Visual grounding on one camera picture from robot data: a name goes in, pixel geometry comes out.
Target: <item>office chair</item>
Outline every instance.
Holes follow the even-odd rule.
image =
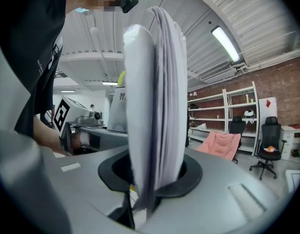
[[[234,135],[241,134],[241,136],[242,136],[245,126],[246,126],[246,123],[242,120],[242,117],[235,116],[235,117],[233,117],[232,122],[230,124],[229,133],[234,134]],[[241,139],[240,139],[238,149],[240,148],[241,145],[242,145],[242,143],[241,143]],[[233,160],[236,162],[236,164],[238,164],[239,161],[235,157],[233,158]]]
[[[251,166],[249,170],[251,171],[253,168],[262,168],[262,173],[260,176],[260,180],[262,179],[262,175],[265,169],[267,169],[269,172],[271,172],[274,175],[274,179],[277,178],[277,174],[272,170],[273,169],[273,163],[268,164],[268,162],[276,161],[281,159],[281,154],[284,148],[284,144],[287,142],[286,140],[282,140],[283,145],[281,152],[279,152],[279,139],[280,139],[280,132],[281,132],[281,125],[278,124],[277,117],[267,117],[266,122],[264,125],[262,125],[262,140],[258,140],[257,148],[258,150],[258,156],[264,160],[266,160],[265,163],[258,161],[258,164],[255,166]],[[272,153],[266,152],[264,148],[268,148],[269,146],[273,146],[277,151],[274,151]]]

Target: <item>white ceiling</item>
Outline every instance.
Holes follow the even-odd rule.
[[[206,84],[199,77],[232,64],[211,34],[217,25],[236,47],[241,57],[239,63],[244,62],[247,67],[300,49],[300,31],[280,0],[139,0],[128,14],[120,9],[94,11],[89,16],[69,13],[62,32],[63,52],[58,68],[81,89],[104,89],[102,81],[117,81],[125,69],[124,29],[141,24],[156,39],[157,23],[146,12],[154,5],[163,7],[187,37],[189,90]],[[97,37],[91,35],[92,27],[99,29]]]

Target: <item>pink cushion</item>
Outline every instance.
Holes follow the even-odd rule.
[[[237,152],[240,138],[240,134],[223,134],[212,131],[196,151],[232,160]]]

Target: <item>brick wall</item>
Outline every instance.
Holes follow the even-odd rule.
[[[258,99],[276,97],[278,105],[278,121],[282,125],[300,124],[300,57],[282,62],[275,66],[261,69],[242,75],[230,81],[222,82],[197,91],[197,98],[207,97],[222,93],[250,87],[255,82]],[[245,95],[232,97],[232,104],[246,103]],[[222,99],[197,103],[200,107],[223,106]],[[234,108],[233,115],[243,115],[247,108]],[[224,110],[211,110],[194,112],[199,118],[224,118]],[[206,121],[208,128],[224,128],[223,122]]]

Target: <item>white desk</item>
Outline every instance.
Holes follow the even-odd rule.
[[[281,127],[281,137],[279,141],[279,147],[280,150],[282,148],[282,139],[286,140],[287,142],[284,145],[284,149],[282,152],[281,159],[289,160],[291,156],[291,150],[293,147],[293,140],[294,140],[294,134],[300,133],[300,129],[295,129],[290,126],[282,126]]]

